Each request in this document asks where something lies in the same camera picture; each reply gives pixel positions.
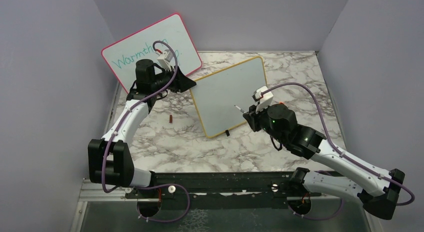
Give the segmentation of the yellow framed whiteboard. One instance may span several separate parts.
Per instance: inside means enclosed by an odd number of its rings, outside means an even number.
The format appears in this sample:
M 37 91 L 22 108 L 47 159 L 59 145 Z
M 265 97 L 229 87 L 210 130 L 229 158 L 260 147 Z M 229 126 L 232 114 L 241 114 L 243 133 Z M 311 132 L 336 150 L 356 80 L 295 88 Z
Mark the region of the yellow framed whiteboard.
M 260 56 L 195 80 L 190 94 L 207 138 L 214 138 L 244 123 L 240 107 L 248 110 L 254 92 L 267 85 L 264 60 Z

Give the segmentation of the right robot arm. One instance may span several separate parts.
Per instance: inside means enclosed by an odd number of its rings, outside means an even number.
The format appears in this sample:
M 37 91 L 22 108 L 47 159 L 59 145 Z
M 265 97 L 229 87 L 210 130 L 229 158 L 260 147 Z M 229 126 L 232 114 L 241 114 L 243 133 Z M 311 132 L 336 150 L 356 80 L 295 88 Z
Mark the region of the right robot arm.
M 242 114 L 254 132 L 265 131 L 277 150 L 323 164 L 340 173 L 339 177 L 297 168 L 289 180 L 289 191 L 322 193 L 362 203 L 369 214 L 383 220 L 393 218 L 405 174 L 398 169 L 385 170 L 365 163 L 345 150 L 336 151 L 325 135 L 297 122 L 294 111 L 283 104 L 256 112 L 252 105 Z

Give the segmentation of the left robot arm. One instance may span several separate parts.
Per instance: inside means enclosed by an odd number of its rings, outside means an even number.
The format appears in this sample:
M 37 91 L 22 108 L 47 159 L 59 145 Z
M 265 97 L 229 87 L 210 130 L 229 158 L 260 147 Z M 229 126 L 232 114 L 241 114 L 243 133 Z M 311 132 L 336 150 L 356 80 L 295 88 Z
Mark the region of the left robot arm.
M 149 170 L 136 169 L 130 144 L 142 121 L 150 114 L 162 92 L 182 93 L 196 86 L 179 67 L 167 67 L 150 59 L 135 64 L 135 81 L 126 97 L 122 114 L 100 139 L 88 144 L 89 180 L 103 187 L 138 187 L 144 197 L 157 192 L 157 184 Z

